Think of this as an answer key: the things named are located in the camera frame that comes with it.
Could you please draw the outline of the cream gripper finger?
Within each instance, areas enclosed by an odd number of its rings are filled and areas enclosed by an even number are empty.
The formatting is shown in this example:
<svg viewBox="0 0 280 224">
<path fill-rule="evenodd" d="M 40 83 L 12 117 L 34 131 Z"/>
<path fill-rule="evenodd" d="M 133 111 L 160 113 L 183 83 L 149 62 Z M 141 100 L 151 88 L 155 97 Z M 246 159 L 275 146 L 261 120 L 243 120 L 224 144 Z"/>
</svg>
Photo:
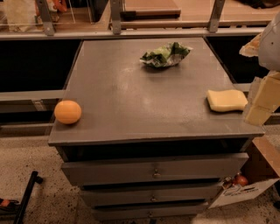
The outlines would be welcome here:
<svg viewBox="0 0 280 224">
<path fill-rule="evenodd" d="M 262 78 L 253 104 L 270 112 L 275 112 L 280 107 L 280 72 L 269 71 Z"/>
<path fill-rule="evenodd" d="M 255 126 L 262 126 L 271 117 L 273 111 L 261 105 L 249 103 L 244 111 L 244 122 Z"/>
</svg>

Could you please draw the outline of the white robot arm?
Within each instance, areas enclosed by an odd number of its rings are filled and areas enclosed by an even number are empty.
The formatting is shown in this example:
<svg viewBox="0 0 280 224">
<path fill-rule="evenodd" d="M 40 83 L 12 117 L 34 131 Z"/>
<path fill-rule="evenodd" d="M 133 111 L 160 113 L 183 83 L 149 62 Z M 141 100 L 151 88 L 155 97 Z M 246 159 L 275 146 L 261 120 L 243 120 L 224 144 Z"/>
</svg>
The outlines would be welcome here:
<svg viewBox="0 0 280 224">
<path fill-rule="evenodd" d="M 258 62 L 269 73 L 255 78 L 250 86 L 245 122 L 261 126 L 280 107 L 280 12 L 262 32 Z"/>
</svg>

